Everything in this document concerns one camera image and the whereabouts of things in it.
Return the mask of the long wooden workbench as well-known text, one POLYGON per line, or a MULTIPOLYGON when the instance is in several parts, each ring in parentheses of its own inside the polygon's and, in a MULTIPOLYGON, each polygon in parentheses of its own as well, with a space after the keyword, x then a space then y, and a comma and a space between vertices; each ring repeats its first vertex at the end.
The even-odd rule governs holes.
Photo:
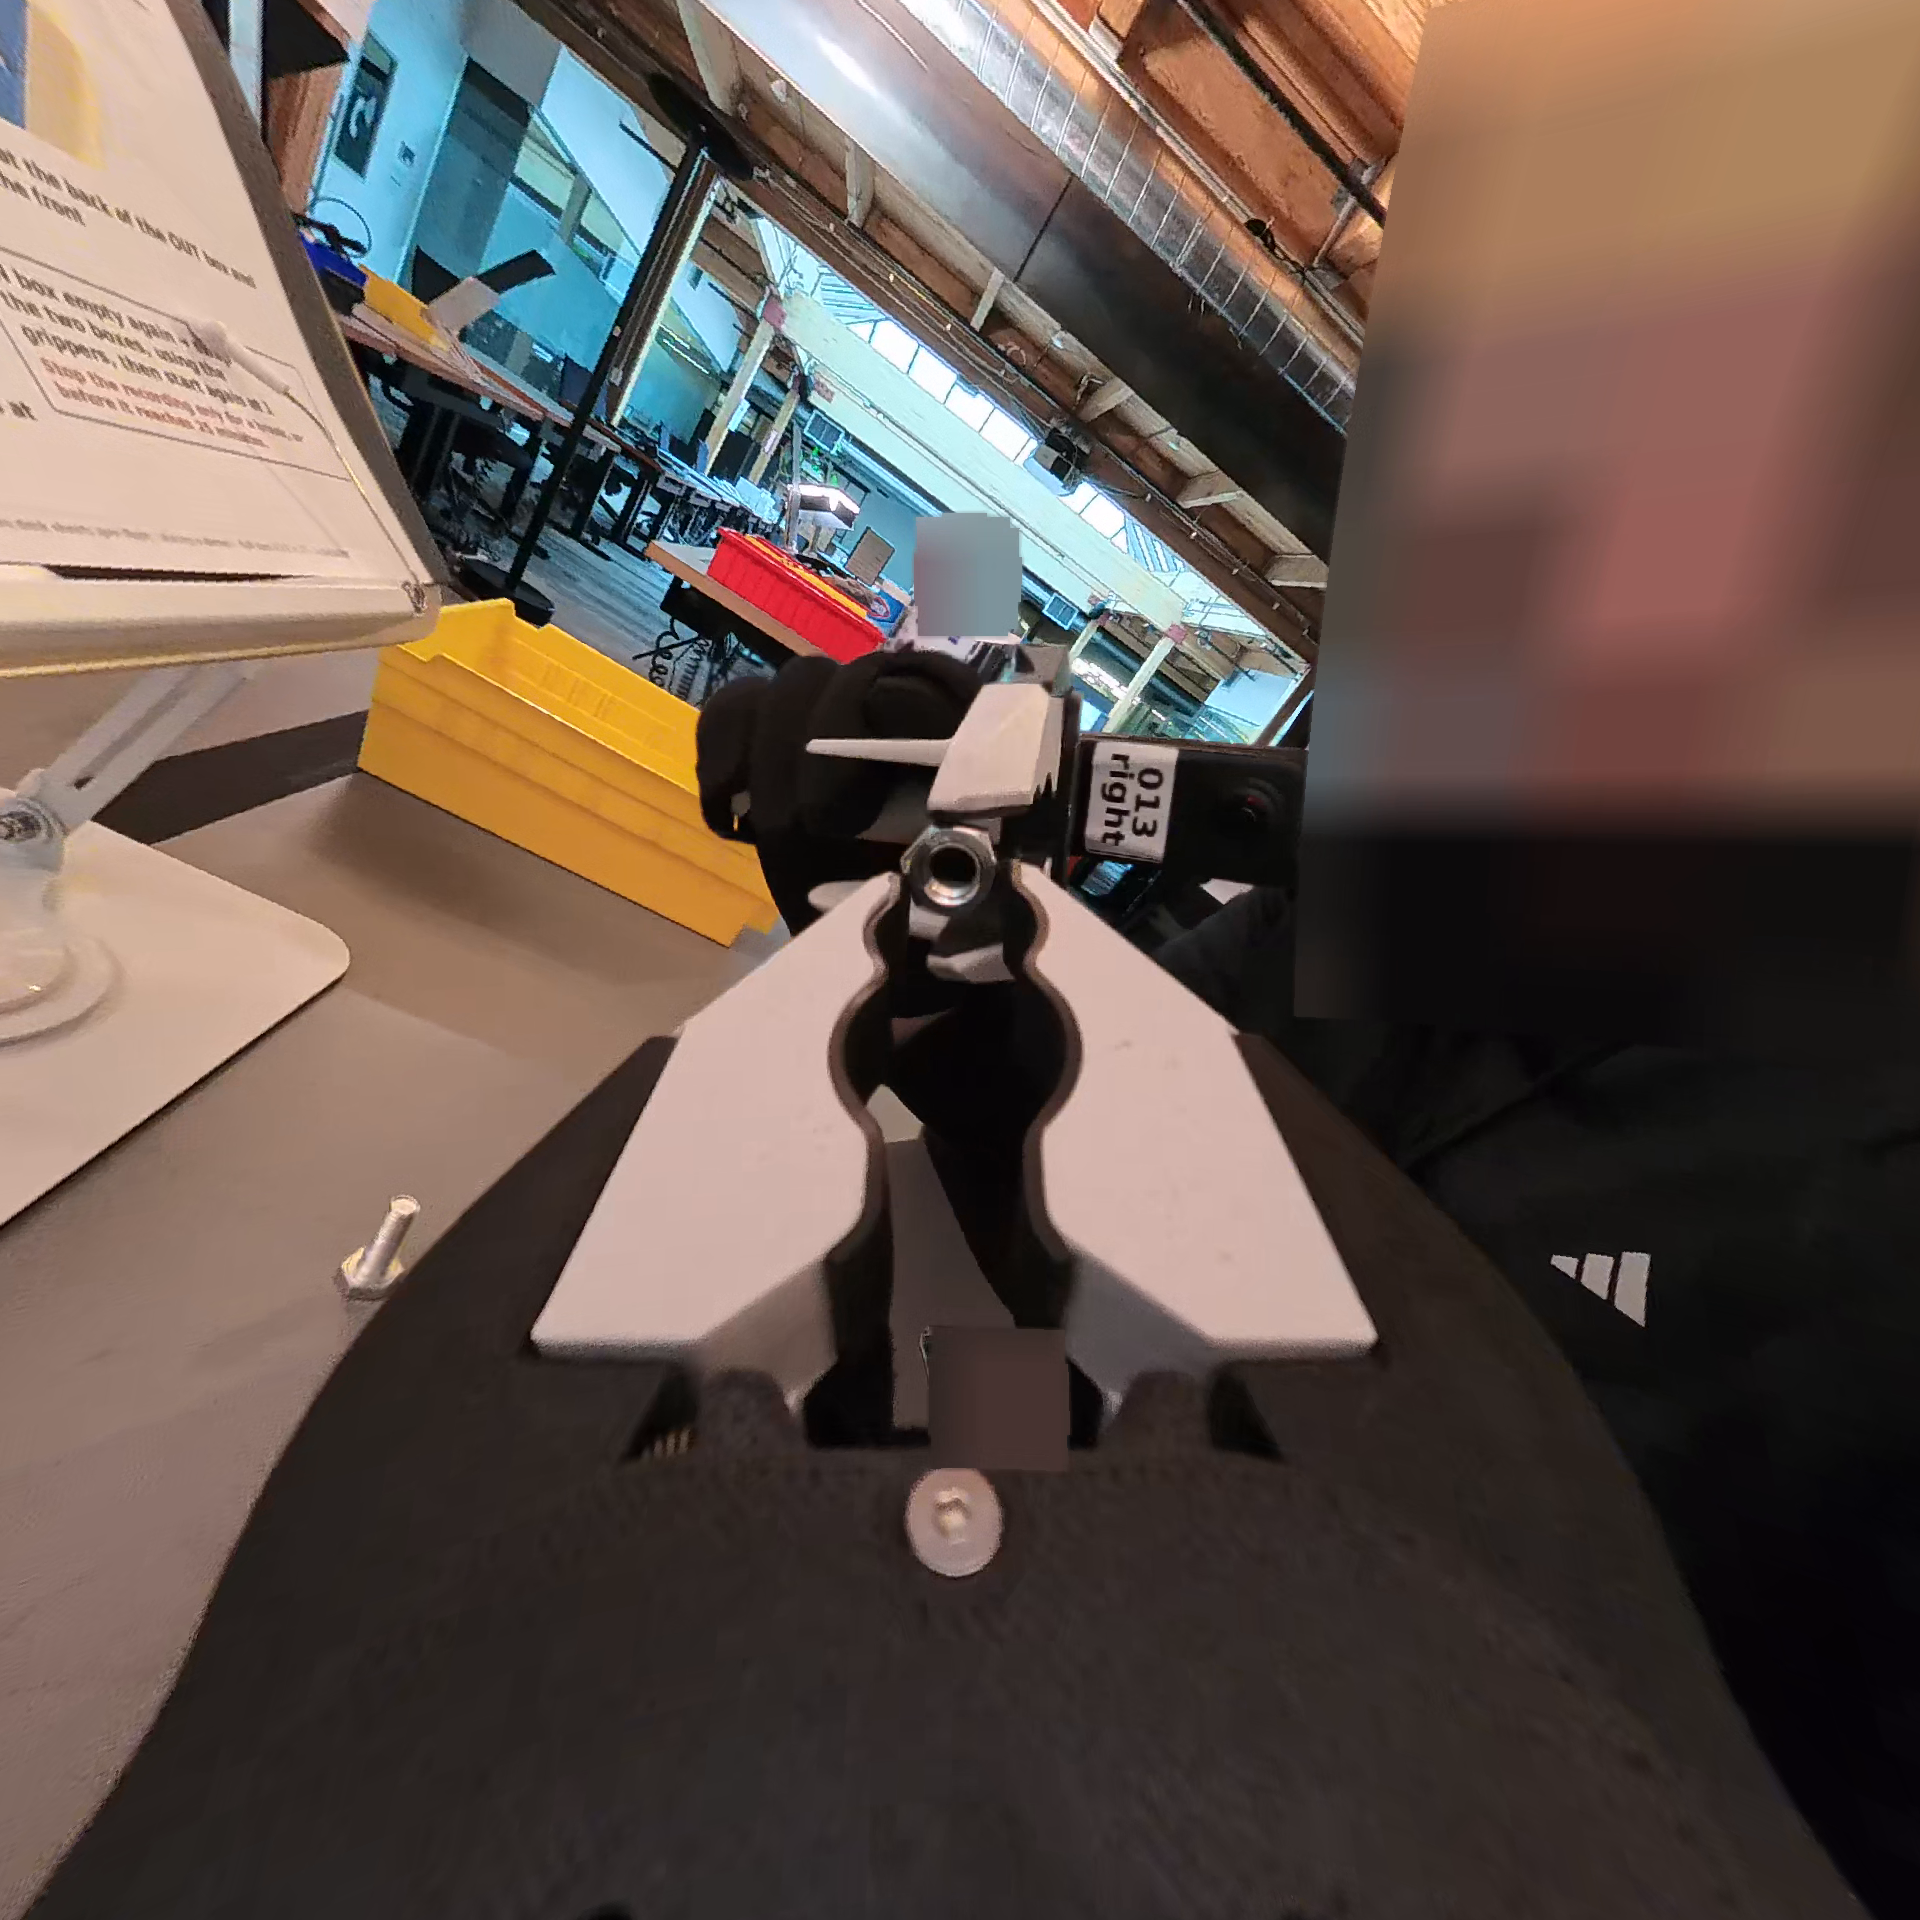
MULTIPOLYGON (((518 538, 557 470, 574 409, 525 387, 486 356, 427 342, 366 305, 338 315, 355 364, 404 407, 400 474, 449 522, 474 522, 518 538)), ((534 553, 569 538, 588 550, 619 547, 636 558, 657 532, 662 502, 659 457, 592 416, 541 527, 534 553)))

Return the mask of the black floor pole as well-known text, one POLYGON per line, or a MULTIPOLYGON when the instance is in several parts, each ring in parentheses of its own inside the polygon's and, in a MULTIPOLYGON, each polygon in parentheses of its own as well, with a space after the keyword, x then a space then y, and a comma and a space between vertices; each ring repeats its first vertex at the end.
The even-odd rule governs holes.
POLYGON ((470 600, 502 600, 534 627, 554 617, 554 607, 539 592, 525 587, 525 570, 538 555, 545 528, 566 491, 574 466, 584 462, 584 446, 598 433, 612 442, 612 454, 621 450, 618 426, 633 380, 659 331, 675 282, 708 220, 714 198, 723 184, 740 186, 752 178, 752 158, 736 140, 733 124, 720 110, 714 110, 701 94, 686 90, 672 71, 650 76, 648 90, 662 122, 682 136, 684 154, 640 254, 630 288, 571 409, 534 507, 518 532, 513 563, 501 567, 478 555, 453 563, 453 578, 470 600))

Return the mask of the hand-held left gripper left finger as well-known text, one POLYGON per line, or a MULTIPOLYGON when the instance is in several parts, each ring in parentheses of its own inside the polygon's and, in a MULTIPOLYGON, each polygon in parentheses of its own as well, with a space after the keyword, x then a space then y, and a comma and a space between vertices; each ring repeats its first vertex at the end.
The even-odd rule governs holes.
POLYGON ((901 878, 865 880, 684 1024, 532 1324, 541 1359, 765 1377, 801 1411, 888 1331, 866 1081, 902 931, 901 878))

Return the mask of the person's right hand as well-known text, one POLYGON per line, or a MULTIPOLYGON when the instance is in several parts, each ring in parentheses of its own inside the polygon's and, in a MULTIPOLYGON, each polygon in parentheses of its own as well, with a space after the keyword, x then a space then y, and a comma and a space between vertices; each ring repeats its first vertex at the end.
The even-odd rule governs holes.
POLYGON ((902 849, 881 838, 881 818, 902 803, 905 769, 822 756, 812 740, 949 739, 980 691, 968 663, 899 652, 790 659, 770 679, 712 696, 696 727, 701 816, 755 849, 786 932, 818 920, 818 888, 888 873, 902 849))

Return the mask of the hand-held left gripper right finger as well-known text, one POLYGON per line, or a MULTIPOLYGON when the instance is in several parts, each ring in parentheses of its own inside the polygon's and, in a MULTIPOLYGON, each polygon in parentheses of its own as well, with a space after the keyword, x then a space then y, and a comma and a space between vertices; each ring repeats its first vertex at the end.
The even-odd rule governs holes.
POLYGON ((1369 1356, 1376 1321, 1240 1032, 1043 871, 1016 890, 1025 978, 1066 1039, 1029 1160, 1068 1361, 1118 1411, 1147 1377, 1369 1356))

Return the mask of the wooden table black legs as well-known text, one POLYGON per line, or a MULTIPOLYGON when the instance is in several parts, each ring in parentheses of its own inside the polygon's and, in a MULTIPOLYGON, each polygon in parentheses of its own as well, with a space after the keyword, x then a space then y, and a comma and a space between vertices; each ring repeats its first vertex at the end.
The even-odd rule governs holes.
POLYGON ((699 707, 720 687, 772 675, 790 659, 828 659, 736 592, 708 584, 712 558, 714 547, 648 547, 648 560, 667 576, 662 634, 640 652, 652 683, 699 707))

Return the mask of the red plastic bin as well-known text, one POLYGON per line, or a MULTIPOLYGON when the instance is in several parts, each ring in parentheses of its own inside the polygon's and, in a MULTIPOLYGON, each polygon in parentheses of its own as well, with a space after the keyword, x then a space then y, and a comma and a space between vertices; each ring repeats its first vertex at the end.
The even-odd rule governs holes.
POLYGON ((883 647, 883 632, 865 594, 830 584, 760 536, 720 530, 708 584, 736 592, 842 665, 883 647))

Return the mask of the steel hex nut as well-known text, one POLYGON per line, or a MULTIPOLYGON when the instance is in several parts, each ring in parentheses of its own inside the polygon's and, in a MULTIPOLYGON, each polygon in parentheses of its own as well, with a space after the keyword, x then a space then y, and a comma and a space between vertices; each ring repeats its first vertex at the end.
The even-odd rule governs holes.
POLYGON ((946 921, 990 899, 1000 857, 988 832, 936 824, 902 854, 901 870, 914 910, 946 921))

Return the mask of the yellow plastic bin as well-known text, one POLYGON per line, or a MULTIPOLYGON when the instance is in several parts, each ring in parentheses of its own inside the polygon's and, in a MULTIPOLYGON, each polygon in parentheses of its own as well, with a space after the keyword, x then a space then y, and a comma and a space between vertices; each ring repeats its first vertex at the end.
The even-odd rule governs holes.
POLYGON ((378 659, 360 770, 714 944, 770 932, 756 856, 714 835, 698 711, 513 603, 378 659))

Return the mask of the silver ceiling duct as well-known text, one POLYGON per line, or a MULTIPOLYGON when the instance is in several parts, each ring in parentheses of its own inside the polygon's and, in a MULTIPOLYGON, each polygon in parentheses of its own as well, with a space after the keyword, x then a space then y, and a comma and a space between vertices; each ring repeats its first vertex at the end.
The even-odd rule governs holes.
POLYGON ((980 83, 1232 336, 1344 434, 1358 345, 1281 240, 1043 4, 909 3, 980 83))

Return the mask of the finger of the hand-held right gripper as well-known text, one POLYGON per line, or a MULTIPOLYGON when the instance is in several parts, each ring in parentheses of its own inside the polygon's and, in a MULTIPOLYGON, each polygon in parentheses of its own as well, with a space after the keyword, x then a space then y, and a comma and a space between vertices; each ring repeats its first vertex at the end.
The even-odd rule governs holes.
POLYGON ((968 710, 929 786, 938 825, 1003 824, 1057 791, 1066 699, 1036 681, 986 687, 968 710))

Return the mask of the steel hex bolt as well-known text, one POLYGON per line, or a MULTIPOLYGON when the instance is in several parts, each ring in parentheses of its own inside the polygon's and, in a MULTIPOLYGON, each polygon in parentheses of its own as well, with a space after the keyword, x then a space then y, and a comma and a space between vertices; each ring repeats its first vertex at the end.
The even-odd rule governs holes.
POLYGON ((355 1249, 336 1268, 338 1291, 347 1300, 384 1300, 403 1278, 400 1250, 418 1219, 421 1204, 411 1194, 397 1194, 387 1204, 366 1246, 355 1249))

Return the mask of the person's right forearm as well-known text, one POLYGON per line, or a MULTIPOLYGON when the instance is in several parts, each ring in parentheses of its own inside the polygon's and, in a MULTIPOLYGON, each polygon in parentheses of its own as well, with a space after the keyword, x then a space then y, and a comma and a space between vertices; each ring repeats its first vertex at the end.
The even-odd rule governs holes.
POLYGON ((1123 938, 1241 1034, 1301 1063, 1308 1042, 1294 1015, 1297 891, 1294 883, 1258 884, 1163 938, 1152 931, 1123 938))

